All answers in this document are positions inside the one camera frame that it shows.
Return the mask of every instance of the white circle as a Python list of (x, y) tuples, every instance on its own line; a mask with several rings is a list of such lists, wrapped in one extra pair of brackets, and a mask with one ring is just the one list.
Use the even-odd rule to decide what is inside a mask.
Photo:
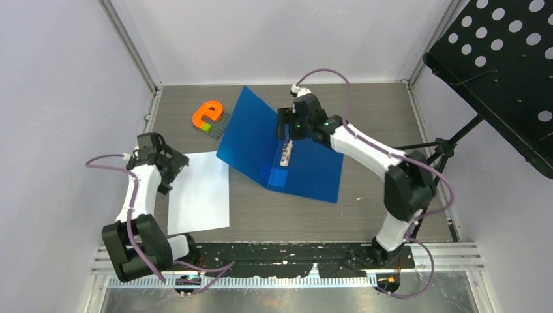
[(503, 41), (501, 39), (496, 39), (492, 41), (492, 50), (498, 51), (498, 50), (501, 50), (502, 47), (503, 47)]
[(476, 1), (477, 8), (485, 8), (488, 5), (488, 0), (478, 0)]
[(483, 67), (486, 64), (486, 58), (481, 55), (474, 60), (474, 64), (476, 64), (477, 67)]
[(486, 29), (486, 27), (480, 27), (478, 28), (478, 30), (476, 30), (476, 38), (478, 39), (482, 39), (486, 37), (487, 34), (488, 34), (488, 29)]
[(545, 50), (545, 58), (548, 60), (553, 60), (553, 47)]
[(454, 44), (455, 42), (457, 42), (458, 39), (459, 36), (456, 33), (451, 33), (451, 35), (449, 35), (449, 37), (447, 38), (450, 44)]
[(537, 114), (537, 119), (542, 122), (549, 122), (553, 119), (553, 113), (551, 111), (541, 111)]
[(505, 10), (502, 9), (502, 8), (497, 8), (493, 13), (492, 13), (492, 18), (496, 21), (499, 21), (500, 19), (502, 19), (503, 17), (505, 16)]
[(461, 53), (463, 53), (464, 55), (469, 54), (471, 51), (472, 51), (472, 46), (469, 44), (466, 44), (461, 48)]
[(538, 33), (533, 33), (526, 37), (526, 44), (528, 46), (535, 46), (541, 40), (541, 35)]
[(522, 22), (519, 20), (512, 21), (511, 24), (509, 24), (509, 31), (512, 33), (516, 33), (521, 29), (522, 29)]
[(469, 27), (470, 24), (472, 24), (472, 18), (470, 16), (465, 16), (461, 20), (461, 25), (463, 25), (463, 27)]
[(543, 0), (534, 0), (528, 6), (528, 10), (530, 10), (530, 12), (537, 12), (543, 8), (543, 5)]

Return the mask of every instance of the open blue folder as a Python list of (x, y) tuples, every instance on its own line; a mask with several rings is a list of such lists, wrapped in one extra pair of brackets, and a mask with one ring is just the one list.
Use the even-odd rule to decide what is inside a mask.
[(294, 140), (288, 166), (281, 166), (284, 144), (276, 111), (243, 87), (217, 157), (268, 190), (336, 203), (344, 155), (309, 138)]

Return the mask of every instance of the metal floor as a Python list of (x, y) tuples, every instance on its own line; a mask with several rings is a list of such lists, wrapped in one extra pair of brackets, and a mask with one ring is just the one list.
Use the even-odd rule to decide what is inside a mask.
[[(292, 105), (289, 85), (250, 87), (273, 108)], [(311, 85), (328, 115), (342, 115), (348, 102), (344, 85)], [(206, 101), (217, 100), (231, 112), (242, 86), (168, 86), (160, 100), (154, 132), (180, 152), (216, 151), (220, 140), (192, 125), (192, 115)], [(354, 84), (349, 120), (360, 131), (392, 147), (421, 142), (415, 115), (402, 84)], [(193, 233), (211, 241), (370, 241), (386, 210), (383, 182), (351, 158), (344, 158), (337, 204), (271, 192), (230, 168), (230, 227)], [(166, 231), (168, 197), (157, 195), (155, 218)], [(434, 199), (430, 210), (441, 207)], [(450, 241), (444, 214), (425, 218), (418, 235), (424, 241)]]

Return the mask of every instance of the sheet of paper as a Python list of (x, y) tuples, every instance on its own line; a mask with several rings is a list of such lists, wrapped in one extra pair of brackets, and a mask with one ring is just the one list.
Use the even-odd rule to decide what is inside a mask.
[(168, 235), (229, 226), (228, 164), (217, 152), (187, 153), (169, 192)]

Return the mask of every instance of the white wall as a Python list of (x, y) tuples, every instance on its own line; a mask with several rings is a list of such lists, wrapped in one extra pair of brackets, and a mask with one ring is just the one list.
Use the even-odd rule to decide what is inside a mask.
[[(449, 0), (124, 0), (165, 85), (409, 78)], [(312, 82), (339, 82), (330, 74)]]
[(0, 3), (0, 311), (78, 311), (150, 94), (95, 0)]
[[(476, 115), (429, 69), (415, 94), (431, 138), (448, 138)], [(502, 312), (550, 312), (553, 181), (486, 122), (459, 142), (444, 175), (457, 195), (455, 221), (477, 243)]]

